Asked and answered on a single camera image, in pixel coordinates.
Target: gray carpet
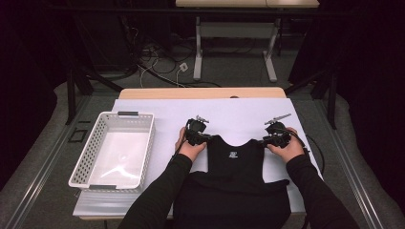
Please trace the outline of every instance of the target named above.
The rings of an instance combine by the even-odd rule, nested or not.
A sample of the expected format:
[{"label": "gray carpet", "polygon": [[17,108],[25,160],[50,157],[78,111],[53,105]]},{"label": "gray carpet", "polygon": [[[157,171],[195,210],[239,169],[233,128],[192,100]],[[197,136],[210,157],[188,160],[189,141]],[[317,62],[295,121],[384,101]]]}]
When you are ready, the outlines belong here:
[{"label": "gray carpet", "polygon": [[[285,39],[282,55],[273,57],[275,71],[279,78],[277,83],[270,83],[266,76],[266,68],[261,56],[261,51],[266,48],[266,42],[258,41],[252,44],[254,46],[243,47],[244,50],[226,42],[225,44],[230,47],[226,47],[224,43],[215,43],[217,41],[206,43],[205,46],[209,49],[207,48],[208,51],[202,63],[202,81],[215,82],[223,87],[286,88],[288,87],[289,71],[301,41],[302,38],[299,37]],[[215,52],[219,47],[232,53]],[[174,49],[173,55],[177,59],[181,59],[187,56],[189,52],[188,49],[177,47]],[[151,66],[152,61],[153,59],[145,61],[145,65]],[[180,73],[179,81],[193,82],[191,75],[194,55],[182,62],[188,64],[189,70]],[[170,59],[162,58],[156,65],[156,70],[167,72],[172,69],[173,64]],[[176,81],[176,71],[161,75]],[[116,82],[126,88],[140,87],[138,73]],[[68,185],[68,179],[85,142],[85,139],[80,142],[81,134],[83,134],[80,131],[87,130],[86,136],[88,136],[96,116],[102,111],[111,110],[114,99],[117,97],[116,94],[111,94],[110,89],[100,83],[94,82],[93,84],[96,88],[94,96],[83,97],[78,94],[78,97],[81,97],[82,113],[78,114],[75,123],[68,127],[64,125],[67,119],[66,86],[62,85],[55,90],[58,95],[58,105],[53,113],[53,118],[0,194],[0,228],[6,228],[10,219],[14,220],[11,228],[12,226],[15,228],[103,228],[103,221],[87,221],[72,216],[76,202],[75,189]],[[148,73],[142,77],[142,86],[147,88],[175,87]],[[212,84],[207,83],[199,84],[199,86],[213,87]],[[358,204],[357,196],[353,193],[339,160],[338,149],[333,143],[334,139],[333,135],[330,134],[330,127],[321,121],[325,117],[325,114],[319,111],[323,101],[312,101],[308,96],[310,89],[311,86],[300,89],[290,97],[306,133],[315,140],[324,153],[326,160],[324,179],[348,207],[360,227],[369,228],[367,218],[364,217],[365,214]],[[344,142],[344,147],[351,158],[353,167],[367,190],[374,210],[384,228],[405,228],[405,218],[397,205],[381,189],[378,180],[375,179],[373,172],[358,152],[348,108],[347,103],[338,97],[336,104],[337,131],[334,133],[337,133]],[[309,143],[313,150],[312,153],[319,162],[320,155],[317,147],[311,140]],[[37,175],[40,175],[41,170],[43,170],[42,165],[47,162],[48,156],[54,150],[59,150],[60,154],[53,159],[54,165],[48,168],[49,176],[43,177],[44,185],[39,187],[38,192],[35,192],[38,195],[32,197],[30,202],[32,205],[23,204],[22,206],[27,207],[27,211],[23,211],[25,214],[18,214],[17,216],[21,218],[16,220],[16,216],[13,216],[15,210],[19,210],[17,213],[21,212],[18,204],[20,204],[21,199],[24,199],[27,191],[30,191],[31,182],[35,180]],[[291,216],[285,228],[301,228],[303,221],[302,216]],[[109,228],[117,228],[118,224],[119,220],[108,221]]]}]

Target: black garment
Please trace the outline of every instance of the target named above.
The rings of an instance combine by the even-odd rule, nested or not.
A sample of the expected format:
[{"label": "black garment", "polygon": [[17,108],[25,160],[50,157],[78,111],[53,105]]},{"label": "black garment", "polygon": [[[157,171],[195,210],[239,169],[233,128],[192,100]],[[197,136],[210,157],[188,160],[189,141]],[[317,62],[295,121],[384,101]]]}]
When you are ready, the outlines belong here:
[{"label": "black garment", "polygon": [[263,145],[234,147],[215,135],[208,172],[188,176],[174,202],[175,228],[281,228],[291,214],[288,180],[263,181]]},{"label": "black garment", "polygon": [[[118,228],[162,228],[191,165],[187,156],[177,155],[134,202]],[[306,156],[293,158],[287,163],[287,169],[304,198],[311,228],[358,228],[348,210],[318,176]]]}]

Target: table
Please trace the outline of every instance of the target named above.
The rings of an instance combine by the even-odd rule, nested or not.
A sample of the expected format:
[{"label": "table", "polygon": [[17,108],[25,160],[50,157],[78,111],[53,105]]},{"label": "table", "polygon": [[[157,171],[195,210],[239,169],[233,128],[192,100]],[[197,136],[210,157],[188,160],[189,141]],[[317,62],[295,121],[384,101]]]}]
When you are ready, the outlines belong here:
[{"label": "table", "polygon": [[[176,6],[183,8],[262,8],[282,10],[317,8],[319,2],[317,0],[176,0]],[[193,78],[195,80],[201,79],[203,64],[202,37],[249,37],[269,39],[268,48],[263,51],[263,57],[270,82],[277,82],[271,55],[280,25],[281,19],[276,19],[275,23],[217,23],[201,22],[200,17],[197,17],[196,60]]]},{"label": "table", "polygon": [[[230,103],[235,104],[235,102],[238,101],[243,101],[245,99],[275,99],[278,100],[280,103],[285,103],[288,102],[289,99],[286,98],[286,95],[284,94],[284,91],[280,88],[172,88],[172,89],[126,89],[123,90],[119,96],[119,99],[116,101],[115,109],[117,109],[117,106],[120,108],[125,108],[125,104],[130,104],[131,102],[137,102],[139,104],[139,107],[142,106],[148,106],[150,103],[156,103],[158,101],[163,102],[165,105],[167,104],[168,107],[165,107],[164,109],[168,111],[169,114],[173,115],[173,112],[170,110],[170,105],[173,105],[175,102],[182,101],[185,105],[189,105],[190,103],[193,103],[194,101],[201,101],[201,100],[206,100],[210,101],[212,103],[216,102],[223,102],[224,100],[226,101],[229,99],[229,101],[232,101]],[[174,120],[173,116],[167,117],[169,120],[173,120],[170,122],[164,122],[161,121],[162,118],[157,115],[157,119],[160,119],[160,123],[156,123],[157,127],[160,127],[161,124],[167,124],[171,122],[176,122],[178,120]],[[302,127],[298,123],[295,122],[295,124],[292,124],[296,129],[298,130],[299,133],[301,133],[301,138],[306,141],[305,139],[305,134],[304,131],[302,130]],[[170,129],[168,133],[164,133],[164,138],[169,138],[165,139],[168,141],[168,144],[172,146],[173,142],[175,142],[175,138],[178,137],[178,135],[170,135],[172,133],[171,128],[162,128],[164,130]],[[157,129],[157,132],[155,134],[155,138],[162,136],[163,134],[159,133],[160,130]],[[163,146],[162,149],[158,149],[161,147],[160,145],[163,145],[163,141],[160,138],[160,144],[158,147],[156,145],[153,146],[153,150],[151,152],[151,158],[149,161],[148,168],[153,168],[154,165],[158,166],[159,168],[154,169],[149,169],[146,172],[146,179],[145,179],[145,185],[148,185],[151,181],[153,181],[164,169],[165,164],[167,164],[168,159],[172,155],[172,152],[169,152],[168,154],[162,153],[164,152],[164,149],[166,146]],[[159,156],[156,156],[155,153],[155,158],[154,158],[154,150],[160,152]],[[203,171],[203,167],[206,166],[206,162],[204,162],[203,157],[203,152],[199,154],[199,158],[195,161],[193,164],[192,172],[196,170]],[[270,174],[268,172],[268,168],[265,167],[266,162],[271,160],[271,158],[266,159],[264,161],[264,173]],[[283,171],[285,170],[285,165],[280,159],[280,163],[277,161],[275,162],[277,166],[273,166],[271,164],[271,167],[273,170],[277,171]],[[291,210],[293,213],[300,213],[304,212],[304,207],[303,207],[303,202],[301,199],[301,196],[299,195],[298,189],[296,188],[295,185],[290,184],[288,187],[288,195],[290,196],[290,202],[291,202]],[[131,204],[134,202],[134,200],[139,196],[139,194],[108,194],[108,193],[90,193],[90,192],[81,192],[79,199],[77,201],[77,204],[75,206],[74,210],[74,216],[80,217],[81,219],[122,219],[128,210],[128,208],[131,206]]]}]

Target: desk leg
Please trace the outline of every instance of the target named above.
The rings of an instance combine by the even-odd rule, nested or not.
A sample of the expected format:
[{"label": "desk leg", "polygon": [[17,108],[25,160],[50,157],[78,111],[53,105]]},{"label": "desk leg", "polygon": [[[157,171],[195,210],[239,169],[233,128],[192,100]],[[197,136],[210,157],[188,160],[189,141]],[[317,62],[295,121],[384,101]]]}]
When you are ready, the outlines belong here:
[{"label": "desk leg", "polygon": [[202,35],[201,35],[201,24],[200,17],[196,18],[196,61],[194,63],[194,80],[200,80],[202,78],[202,62],[203,62],[203,51],[202,51]]},{"label": "desk leg", "polygon": [[277,82],[276,72],[274,71],[273,63],[271,62],[271,54],[273,53],[276,36],[277,36],[277,28],[274,25],[274,28],[272,29],[272,32],[271,32],[268,49],[267,49],[267,51],[263,52],[263,56],[265,57],[265,62],[266,62],[268,78],[270,79],[270,82],[273,82],[273,83]]}]

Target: black sleeve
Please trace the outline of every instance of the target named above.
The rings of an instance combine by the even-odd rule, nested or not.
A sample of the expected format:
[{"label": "black sleeve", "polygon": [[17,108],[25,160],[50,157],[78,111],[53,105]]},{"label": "black sleeve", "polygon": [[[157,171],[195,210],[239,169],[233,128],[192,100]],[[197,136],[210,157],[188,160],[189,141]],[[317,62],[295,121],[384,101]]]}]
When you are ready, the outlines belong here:
[{"label": "black sleeve", "polygon": [[307,156],[290,160],[287,171],[304,199],[311,228],[359,228],[343,203],[318,176]]},{"label": "black sleeve", "polygon": [[191,165],[190,158],[176,155],[164,172],[132,204],[118,228],[162,228]]}]

